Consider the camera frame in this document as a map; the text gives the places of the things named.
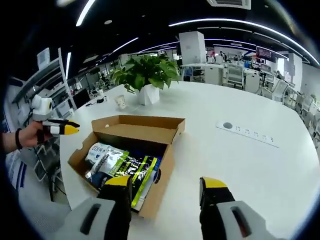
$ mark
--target potted plant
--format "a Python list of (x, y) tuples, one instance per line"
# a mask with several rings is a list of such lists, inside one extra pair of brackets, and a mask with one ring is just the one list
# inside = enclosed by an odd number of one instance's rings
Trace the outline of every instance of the potted plant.
[(142, 105), (159, 101), (159, 89), (178, 81), (178, 66), (167, 56), (144, 55), (140, 60), (128, 60), (125, 67), (114, 70), (112, 79), (123, 84), (129, 93), (136, 93)]

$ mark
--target cardboard box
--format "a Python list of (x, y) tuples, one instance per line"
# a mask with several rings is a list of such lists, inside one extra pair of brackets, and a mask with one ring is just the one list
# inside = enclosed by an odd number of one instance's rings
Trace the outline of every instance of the cardboard box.
[(122, 150), (139, 150), (148, 156), (162, 156), (158, 182), (152, 183), (138, 213), (141, 217), (155, 218), (175, 166), (172, 143), (185, 130), (185, 119), (117, 115), (92, 121), (92, 130), (83, 141), (82, 149), (77, 149), (68, 163), (93, 188), (85, 178), (86, 171), (90, 170), (85, 157), (97, 142)]

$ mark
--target air vent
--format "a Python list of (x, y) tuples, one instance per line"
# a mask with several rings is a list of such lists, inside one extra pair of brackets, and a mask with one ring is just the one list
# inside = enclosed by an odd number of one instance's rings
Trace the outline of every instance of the air vent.
[(251, 10), (251, 0), (207, 0), (212, 7), (240, 8)]

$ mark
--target green leaves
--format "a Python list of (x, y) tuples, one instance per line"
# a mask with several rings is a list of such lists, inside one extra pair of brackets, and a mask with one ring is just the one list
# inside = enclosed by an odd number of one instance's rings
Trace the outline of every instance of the green leaves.
[(178, 81), (178, 66), (173, 61), (168, 61), (167, 56), (144, 55), (139, 60), (129, 59), (126, 66), (113, 72), (112, 79), (118, 84), (123, 84), (129, 93), (134, 89), (141, 89), (148, 84), (156, 88), (168, 88), (172, 80)]

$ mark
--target black ceiling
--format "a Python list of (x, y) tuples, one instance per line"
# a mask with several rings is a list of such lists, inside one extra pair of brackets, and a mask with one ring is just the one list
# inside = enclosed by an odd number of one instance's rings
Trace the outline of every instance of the black ceiling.
[[(252, 0), (251, 10), (245, 10), (233, 7), (212, 7), (207, 0), (162, 0), (161, 2), (95, 0), (79, 27), (76, 27), (76, 22), (87, 0), (76, 0), (62, 8), (52, 7), (49, 4), (38, 5), (38, 10), (33, 9), (35, 15), (26, 15), (28, 19), (23, 22), (23, 26), (20, 25), (25, 35), (21, 40), (22, 45), (17, 47), (19, 55), (14, 63), (12, 74), (27, 80), (38, 70), (37, 53), (47, 47), (51, 50), (61, 47), (64, 56), (67, 52), (72, 53), (69, 68), (69, 77), (72, 77), (76, 76), (80, 69), (94, 66), (103, 55), (111, 53), (136, 37), (139, 39), (108, 56), (104, 62), (110, 62), (120, 54), (135, 53), (156, 45), (175, 42), (179, 33), (187, 31), (199, 31), (204, 34), (205, 39), (230, 39), (257, 44), (274, 51), (293, 52), (283, 44), (265, 36), (225, 29), (225, 27), (249, 30), (279, 40), (298, 51), (310, 61), (311, 65), (317, 67), (310, 56), (288, 40), (247, 24), (206, 21), (168, 26), (177, 22), (204, 18), (249, 21), (287, 35), (304, 46), (319, 61), (319, 27), (310, 24), (319, 14), (317, 12), (319, 8), (306, 4), (294, 5), (290, 0), (280, 2), (281, 5), (273, 0)], [(112, 23), (104, 25), (107, 20), (112, 20)], [(205, 27), (222, 28), (203, 29)], [(207, 46), (213, 44), (226, 44), (226, 42), (206, 41)], [(99, 57), (94, 61), (83, 63), (87, 57), (93, 55), (99, 55)]]

